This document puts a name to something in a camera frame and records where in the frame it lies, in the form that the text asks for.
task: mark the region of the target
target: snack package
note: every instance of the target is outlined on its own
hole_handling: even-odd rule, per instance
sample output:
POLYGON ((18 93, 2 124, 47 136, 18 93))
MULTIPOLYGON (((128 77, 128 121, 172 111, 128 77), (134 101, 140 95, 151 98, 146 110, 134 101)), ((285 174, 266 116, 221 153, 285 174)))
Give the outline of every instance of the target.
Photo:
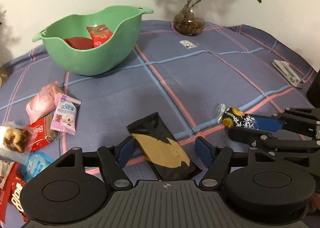
POLYGON ((30 152, 39 150, 56 139, 56 131, 50 129, 52 118, 53 115, 47 115, 38 119, 33 124, 28 125, 28 127, 33 128, 34 131, 37 132, 35 142, 33 143, 30 152))
POLYGON ((30 124, 44 117, 57 107, 57 95, 63 93, 57 83, 51 83, 44 86, 26 106, 29 115, 30 124))
POLYGON ((8 74, 6 70, 3 67, 0 67, 0 87, 4 85, 7 79, 8 79, 8 74))
POLYGON ((87 30, 93 41, 93 46, 98 47, 104 44, 108 39, 111 38, 112 32, 106 27, 105 24, 101 24, 95 27, 87 26, 87 30))
POLYGON ((3 188, 14 162, 0 160, 0 188, 3 188))
POLYGON ((37 132, 13 122, 0 126, 0 155, 12 161, 26 164, 37 132))
POLYGON ((21 170, 24 176, 23 180, 29 182, 52 162, 54 160, 41 151, 30 153, 26 166, 21 170))
POLYGON ((230 129, 233 126, 258 129, 256 120, 251 116, 247 115, 237 108, 226 108, 225 104, 221 104, 218 107, 218 123, 222 124, 230 129))
POLYGON ((57 109, 54 112, 50 128, 75 135, 77 107, 81 101, 64 94, 59 94, 58 98, 57 109))
POLYGON ((7 211, 8 200, 11 195, 12 182, 14 181, 14 177, 17 171, 18 164, 14 163, 11 168, 7 181, 4 184, 3 188, 0 188, 0 221, 5 223, 5 213, 7 211))
POLYGON ((21 214, 23 221, 29 221, 26 214, 23 211, 23 208, 20 203, 20 193, 22 188, 26 185, 26 182, 23 181, 23 175, 20 172, 15 174, 15 177, 11 186, 11 194, 9 196, 9 203, 13 205, 18 212, 21 214))
POLYGON ((77 50, 89 50, 94 48, 92 39, 85 37, 73 37, 64 39, 64 41, 77 50))
POLYGON ((201 170, 165 126, 158 113, 153 113, 129 126, 159 180, 189 180, 201 170))

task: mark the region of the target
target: green plastic basin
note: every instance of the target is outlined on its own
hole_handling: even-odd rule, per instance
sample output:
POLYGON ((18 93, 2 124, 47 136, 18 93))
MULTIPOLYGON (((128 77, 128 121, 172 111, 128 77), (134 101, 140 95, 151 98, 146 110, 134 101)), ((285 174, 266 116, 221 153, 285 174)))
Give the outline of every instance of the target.
POLYGON ((32 41, 42 39, 52 60, 66 71, 78 75, 99 75, 129 55, 139 36, 142 15, 152 13, 150 8, 110 6, 91 15, 69 15, 36 34, 32 41), (77 50, 63 40, 91 38, 86 27, 100 24, 105 24, 113 35, 96 48, 77 50))

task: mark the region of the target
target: white sticker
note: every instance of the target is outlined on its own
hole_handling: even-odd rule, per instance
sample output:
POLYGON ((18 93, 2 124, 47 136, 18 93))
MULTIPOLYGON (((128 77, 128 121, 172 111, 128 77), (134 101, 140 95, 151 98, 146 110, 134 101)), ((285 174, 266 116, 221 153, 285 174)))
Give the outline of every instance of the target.
POLYGON ((189 42, 187 40, 180 41, 180 43, 182 45, 184 45, 187 49, 196 48, 196 45, 194 45, 193 43, 191 43, 191 42, 189 42))

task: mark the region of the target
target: white wall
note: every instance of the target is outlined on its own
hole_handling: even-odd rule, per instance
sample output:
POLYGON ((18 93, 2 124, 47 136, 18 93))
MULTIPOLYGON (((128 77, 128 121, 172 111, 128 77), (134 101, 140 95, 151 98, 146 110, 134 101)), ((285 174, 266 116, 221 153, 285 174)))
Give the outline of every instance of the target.
MULTIPOLYGON (((0 0, 0 60, 23 55, 41 42, 40 30, 69 14, 87 14, 116 4, 151 7, 146 19, 171 20, 185 0, 0 0)), ((205 19, 221 25, 248 24, 261 28, 320 68, 320 0, 204 0, 205 19)))

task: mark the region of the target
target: pink candy wrapper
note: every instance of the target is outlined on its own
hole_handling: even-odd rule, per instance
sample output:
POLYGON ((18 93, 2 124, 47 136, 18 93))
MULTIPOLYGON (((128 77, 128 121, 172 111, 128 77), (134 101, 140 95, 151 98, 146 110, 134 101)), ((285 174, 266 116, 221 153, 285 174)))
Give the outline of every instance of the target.
POLYGON ((64 94, 58 94, 58 105, 51 122, 51 130, 76 134, 77 107, 81 101, 64 94))
POLYGON ((53 111, 58 104, 58 94, 63 93, 57 83, 44 86, 26 106, 30 124, 53 111))

